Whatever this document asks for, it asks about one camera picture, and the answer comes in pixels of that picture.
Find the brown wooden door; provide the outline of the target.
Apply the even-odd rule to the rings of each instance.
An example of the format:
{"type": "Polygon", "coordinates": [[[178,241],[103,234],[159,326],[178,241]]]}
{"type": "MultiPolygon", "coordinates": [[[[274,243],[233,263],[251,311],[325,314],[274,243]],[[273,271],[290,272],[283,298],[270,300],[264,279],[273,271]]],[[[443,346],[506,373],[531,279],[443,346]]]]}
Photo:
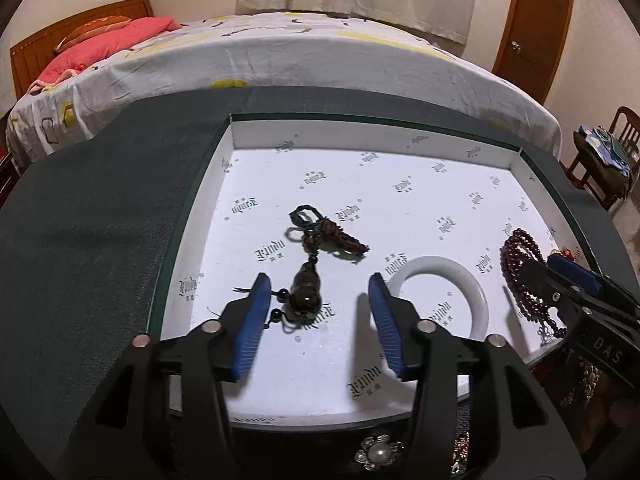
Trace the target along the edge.
{"type": "Polygon", "coordinates": [[[492,72],[544,104],[558,70],[574,0],[511,0],[492,72]]]}

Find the red tassel gold coin charm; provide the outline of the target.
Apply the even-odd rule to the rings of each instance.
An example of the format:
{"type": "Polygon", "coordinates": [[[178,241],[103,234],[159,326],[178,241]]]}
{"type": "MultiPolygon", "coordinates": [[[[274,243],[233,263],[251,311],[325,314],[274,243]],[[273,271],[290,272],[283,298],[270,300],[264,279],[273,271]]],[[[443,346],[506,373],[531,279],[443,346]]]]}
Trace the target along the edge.
{"type": "Polygon", "coordinates": [[[568,248],[564,247],[562,249],[552,249],[552,251],[550,252],[550,256],[552,255],[559,255],[562,256],[563,258],[573,261],[573,262],[578,262],[580,258],[582,258],[582,256],[580,255],[579,252],[576,252],[576,254],[574,254],[574,252],[571,252],[568,248]]]}

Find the orange cushion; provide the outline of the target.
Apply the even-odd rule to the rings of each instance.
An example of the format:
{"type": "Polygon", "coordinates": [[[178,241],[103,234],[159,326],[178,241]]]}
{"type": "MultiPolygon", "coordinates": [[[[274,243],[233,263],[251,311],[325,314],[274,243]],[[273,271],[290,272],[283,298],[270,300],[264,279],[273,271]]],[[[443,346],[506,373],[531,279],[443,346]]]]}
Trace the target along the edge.
{"type": "Polygon", "coordinates": [[[86,24],[80,25],[65,36],[54,48],[56,54],[60,54],[65,50],[80,44],[95,36],[124,28],[131,22],[131,18],[123,15],[104,16],[104,18],[96,18],[86,24]]]}

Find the white jade bangle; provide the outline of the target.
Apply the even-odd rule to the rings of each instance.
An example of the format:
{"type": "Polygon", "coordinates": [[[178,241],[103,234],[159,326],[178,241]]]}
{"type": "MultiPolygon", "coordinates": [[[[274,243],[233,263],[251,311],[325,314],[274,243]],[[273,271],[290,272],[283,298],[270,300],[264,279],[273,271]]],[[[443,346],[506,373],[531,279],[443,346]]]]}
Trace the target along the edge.
{"type": "Polygon", "coordinates": [[[478,279],[462,264],[441,256],[390,260],[383,270],[390,292],[411,301],[428,318],[455,335],[482,340],[489,307],[478,279]]]}

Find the pearl flower brooch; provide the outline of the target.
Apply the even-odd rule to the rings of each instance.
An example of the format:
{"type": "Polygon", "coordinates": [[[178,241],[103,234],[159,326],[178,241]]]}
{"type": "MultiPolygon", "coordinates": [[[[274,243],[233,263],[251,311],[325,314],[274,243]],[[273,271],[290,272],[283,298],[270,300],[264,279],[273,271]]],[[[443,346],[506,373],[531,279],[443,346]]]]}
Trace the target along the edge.
{"type": "Polygon", "coordinates": [[[393,465],[404,452],[404,445],[393,440],[388,432],[365,437],[355,454],[355,462],[365,471],[377,471],[393,465]]]}

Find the clothes pile on chair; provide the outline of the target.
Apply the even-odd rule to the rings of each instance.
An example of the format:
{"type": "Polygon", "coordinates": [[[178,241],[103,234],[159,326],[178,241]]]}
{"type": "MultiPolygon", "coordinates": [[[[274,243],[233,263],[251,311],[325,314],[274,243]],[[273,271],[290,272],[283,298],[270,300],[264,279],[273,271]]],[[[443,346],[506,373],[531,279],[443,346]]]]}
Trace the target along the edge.
{"type": "Polygon", "coordinates": [[[580,125],[574,132],[576,162],[581,164],[600,188],[618,198],[626,198],[638,178],[639,147],[620,142],[600,126],[580,125]]]}

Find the bed with patterned sheet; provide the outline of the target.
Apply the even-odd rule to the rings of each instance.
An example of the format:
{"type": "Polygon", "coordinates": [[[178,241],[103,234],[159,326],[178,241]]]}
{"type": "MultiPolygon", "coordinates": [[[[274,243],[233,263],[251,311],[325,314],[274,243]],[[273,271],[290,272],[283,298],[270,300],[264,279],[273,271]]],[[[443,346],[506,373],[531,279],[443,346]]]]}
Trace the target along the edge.
{"type": "Polygon", "coordinates": [[[92,139],[134,101],[265,86],[402,96],[486,120],[559,155],[559,122],[523,90],[410,32],[319,13],[231,15],[181,25],[115,53],[9,112],[6,144],[26,168],[92,139]]]}

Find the wooden headboard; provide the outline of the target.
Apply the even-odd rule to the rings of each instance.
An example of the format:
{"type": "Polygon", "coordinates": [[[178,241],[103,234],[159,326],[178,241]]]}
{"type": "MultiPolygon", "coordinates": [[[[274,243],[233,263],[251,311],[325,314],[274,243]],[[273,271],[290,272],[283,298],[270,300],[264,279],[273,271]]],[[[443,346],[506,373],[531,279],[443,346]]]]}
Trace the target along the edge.
{"type": "Polygon", "coordinates": [[[29,85],[54,59],[55,47],[70,32],[96,18],[125,15],[128,18],[152,18],[150,0],[122,0],[63,18],[35,32],[10,49],[11,70],[15,97],[19,100],[29,85]]]}

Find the black gourd pendant charm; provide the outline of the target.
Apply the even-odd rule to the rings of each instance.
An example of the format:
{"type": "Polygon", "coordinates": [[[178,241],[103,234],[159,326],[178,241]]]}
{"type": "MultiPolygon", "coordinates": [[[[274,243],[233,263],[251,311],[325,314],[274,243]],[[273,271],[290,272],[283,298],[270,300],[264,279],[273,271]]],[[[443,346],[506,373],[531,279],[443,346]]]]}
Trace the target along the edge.
{"type": "Polygon", "coordinates": [[[370,247],[329,217],[311,205],[299,205],[290,212],[290,220],[296,229],[303,232],[302,246],[307,260],[295,274],[290,288],[281,288],[275,296],[282,309],[271,311],[264,329],[272,324],[287,322],[296,326],[308,326],[317,321],[322,308],[321,278],[318,273],[318,258],[324,245],[336,249],[339,255],[361,260],[370,247]]]}

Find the rose gold crystal brooch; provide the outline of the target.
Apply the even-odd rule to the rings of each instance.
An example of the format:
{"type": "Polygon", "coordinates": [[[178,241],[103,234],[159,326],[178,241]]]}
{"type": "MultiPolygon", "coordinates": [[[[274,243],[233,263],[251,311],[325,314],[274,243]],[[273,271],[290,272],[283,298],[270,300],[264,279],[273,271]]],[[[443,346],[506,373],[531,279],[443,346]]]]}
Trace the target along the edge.
{"type": "Polygon", "coordinates": [[[579,358],[570,366],[570,372],[565,377],[568,386],[561,399],[562,408],[574,404],[582,404],[586,408],[596,392],[601,371],[591,362],[579,358]]]}

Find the dark wooden chair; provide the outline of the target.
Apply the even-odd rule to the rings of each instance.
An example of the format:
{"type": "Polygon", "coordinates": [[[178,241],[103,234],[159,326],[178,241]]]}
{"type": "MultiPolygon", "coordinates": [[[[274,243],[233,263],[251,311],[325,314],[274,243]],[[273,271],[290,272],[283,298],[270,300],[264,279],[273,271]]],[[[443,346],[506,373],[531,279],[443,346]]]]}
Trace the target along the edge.
{"type": "Polygon", "coordinates": [[[581,125],[573,133],[576,155],[564,168],[575,188],[589,191],[609,211],[626,200],[639,177],[639,115],[621,106],[611,125],[581,125]]]}

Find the pink pillow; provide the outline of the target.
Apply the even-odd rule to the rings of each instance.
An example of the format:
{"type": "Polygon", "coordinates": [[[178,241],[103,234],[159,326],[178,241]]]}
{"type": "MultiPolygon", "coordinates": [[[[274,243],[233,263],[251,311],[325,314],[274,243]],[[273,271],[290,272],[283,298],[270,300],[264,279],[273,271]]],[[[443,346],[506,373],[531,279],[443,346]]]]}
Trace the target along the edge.
{"type": "Polygon", "coordinates": [[[131,20],[124,28],[95,36],[55,55],[26,92],[35,96],[44,89],[79,75],[88,67],[106,60],[117,52],[128,50],[161,32],[173,32],[180,28],[178,22],[167,16],[131,20]]]}

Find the green white-lined tray box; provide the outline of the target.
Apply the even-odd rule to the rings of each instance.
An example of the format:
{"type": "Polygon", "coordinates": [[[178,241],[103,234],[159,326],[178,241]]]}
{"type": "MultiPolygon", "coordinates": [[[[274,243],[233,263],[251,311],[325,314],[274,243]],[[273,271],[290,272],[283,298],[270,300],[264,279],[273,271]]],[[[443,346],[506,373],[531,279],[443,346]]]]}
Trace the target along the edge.
{"type": "Polygon", "coordinates": [[[226,119],[179,214],[149,317],[158,338],[218,318],[258,274],[290,287],[306,260],[290,214],[326,217],[367,246],[322,249],[322,305],[266,330],[248,375],[224,387],[235,425],[329,429],[408,413],[368,305],[380,274],[418,313],[461,337],[506,337],[525,361],[555,345],[516,310],[500,250],[516,229],[544,254],[598,265],[585,233],[524,148],[368,118],[226,119]]]}

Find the dark grey table cloth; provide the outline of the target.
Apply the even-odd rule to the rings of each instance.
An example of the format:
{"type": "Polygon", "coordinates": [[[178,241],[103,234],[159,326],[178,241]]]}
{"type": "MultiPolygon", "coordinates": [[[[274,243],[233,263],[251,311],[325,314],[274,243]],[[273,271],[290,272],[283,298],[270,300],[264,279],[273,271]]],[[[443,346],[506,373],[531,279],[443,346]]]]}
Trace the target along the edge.
{"type": "Polygon", "coordinates": [[[242,115],[411,122],[510,141],[449,108],[314,87],[180,92],[127,106],[27,170],[1,209],[1,418],[47,478],[108,370],[144,331],[178,209],[215,133],[242,115]]]}

